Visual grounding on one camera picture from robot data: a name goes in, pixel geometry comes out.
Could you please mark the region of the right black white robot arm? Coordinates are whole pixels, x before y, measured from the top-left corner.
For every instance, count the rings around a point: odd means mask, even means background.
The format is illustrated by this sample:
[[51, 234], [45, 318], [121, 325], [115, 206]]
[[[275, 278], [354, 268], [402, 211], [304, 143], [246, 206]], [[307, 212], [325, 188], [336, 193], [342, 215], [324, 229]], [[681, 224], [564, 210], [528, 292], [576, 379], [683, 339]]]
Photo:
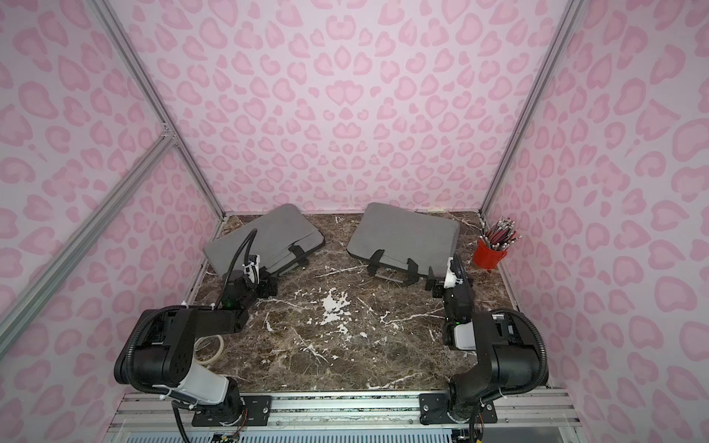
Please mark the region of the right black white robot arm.
[[445, 393], [419, 396], [421, 424], [496, 422], [496, 400], [546, 384], [546, 345], [526, 315], [507, 308], [477, 311], [475, 292], [465, 279], [451, 284], [430, 279], [426, 288], [443, 300], [443, 343], [454, 351], [475, 353], [476, 363], [452, 376]]

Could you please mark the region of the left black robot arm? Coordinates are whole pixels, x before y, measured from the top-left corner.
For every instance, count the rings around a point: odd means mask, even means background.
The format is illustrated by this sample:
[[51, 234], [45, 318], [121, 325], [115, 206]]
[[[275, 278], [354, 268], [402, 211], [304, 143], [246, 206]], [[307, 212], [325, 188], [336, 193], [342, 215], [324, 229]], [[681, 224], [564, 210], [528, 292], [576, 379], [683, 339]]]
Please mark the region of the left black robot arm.
[[271, 397], [240, 393], [233, 377], [197, 362], [197, 340], [241, 332], [249, 308], [275, 297], [278, 278], [262, 269], [255, 284], [242, 271], [226, 281], [216, 306], [167, 306], [144, 311], [114, 364], [114, 379], [162, 396], [180, 413], [194, 413], [192, 426], [266, 426]]

